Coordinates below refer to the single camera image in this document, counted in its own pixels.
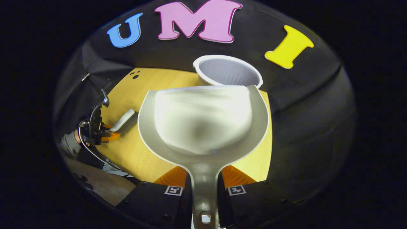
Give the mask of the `person's tan trousers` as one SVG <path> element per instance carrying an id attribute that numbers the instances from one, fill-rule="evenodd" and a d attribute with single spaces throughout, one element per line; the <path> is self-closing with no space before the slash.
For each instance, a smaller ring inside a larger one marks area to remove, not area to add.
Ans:
<path id="1" fill-rule="evenodd" d="M 134 183 L 122 176 L 109 174 L 68 157 L 64 157 L 64 161 L 80 184 L 112 206 L 116 207 L 136 188 Z"/>

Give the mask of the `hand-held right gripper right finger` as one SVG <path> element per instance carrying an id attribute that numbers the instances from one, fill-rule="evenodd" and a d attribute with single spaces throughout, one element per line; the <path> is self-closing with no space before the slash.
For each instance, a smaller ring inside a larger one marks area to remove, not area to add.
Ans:
<path id="1" fill-rule="evenodd" d="M 220 228 L 266 228 L 295 212 L 305 198 L 293 199 L 268 180 L 256 182 L 229 165 L 219 180 Z"/>

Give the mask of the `white dustpan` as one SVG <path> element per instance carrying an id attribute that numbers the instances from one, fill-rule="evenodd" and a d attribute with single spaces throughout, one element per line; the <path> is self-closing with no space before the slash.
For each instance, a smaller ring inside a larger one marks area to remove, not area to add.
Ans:
<path id="1" fill-rule="evenodd" d="M 192 188 L 195 229 L 217 229 L 218 176 L 263 141 L 270 112 L 255 85 L 150 90 L 138 131 L 156 156 L 184 168 Z"/>

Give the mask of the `white garbage bin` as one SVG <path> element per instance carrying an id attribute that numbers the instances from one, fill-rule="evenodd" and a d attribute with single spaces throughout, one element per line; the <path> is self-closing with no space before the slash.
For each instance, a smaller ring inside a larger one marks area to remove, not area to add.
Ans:
<path id="1" fill-rule="evenodd" d="M 226 55 L 205 55 L 192 64 L 200 86 L 251 86 L 260 88 L 263 77 L 248 62 Z"/>

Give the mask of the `wooden desktop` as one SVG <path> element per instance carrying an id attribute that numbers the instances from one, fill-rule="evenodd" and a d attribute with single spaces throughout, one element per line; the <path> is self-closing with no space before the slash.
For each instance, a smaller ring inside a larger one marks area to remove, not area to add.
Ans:
<path id="1" fill-rule="evenodd" d="M 149 90 L 175 87 L 195 87 L 198 74 L 160 68 L 134 68 L 108 93 L 110 105 L 101 109 L 103 122 L 113 126 L 129 109 L 136 112 Z M 140 181 L 155 182 L 175 166 L 152 153 L 141 140 L 137 119 L 134 118 L 118 139 L 98 145 L 97 150 L 118 168 Z M 272 156 L 272 121 L 262 143 L 248 156 L 235 162 L 233 167 L 251 178 L 250 182 L 266 180 Z"/>

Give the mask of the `small white broom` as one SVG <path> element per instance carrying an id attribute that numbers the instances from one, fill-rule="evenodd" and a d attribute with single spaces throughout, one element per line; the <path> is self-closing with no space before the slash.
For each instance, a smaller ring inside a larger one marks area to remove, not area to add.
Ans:
<path id="1" fill-rule="evenodd" d="M 128 122 L 128 120 L 135 115 L 135 110 L 134 109 L 129 109 L 126 113 L 124 113 L 120 119 L 109 129 L 109 132 L 118 132 L 119 129 L 122 128 L 122 126 L 125 125 L 125 123 Z"/>

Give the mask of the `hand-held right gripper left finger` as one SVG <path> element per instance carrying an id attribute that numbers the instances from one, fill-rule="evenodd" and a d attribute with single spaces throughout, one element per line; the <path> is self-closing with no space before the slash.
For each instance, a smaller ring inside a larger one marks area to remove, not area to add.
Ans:
<path id="1" fill-rule="evenodd" d="M 133 223 L 126 229 L 192 229 L 190 177 L 177 166 L 154 183 L 138 183 L 117 208 Z"/>

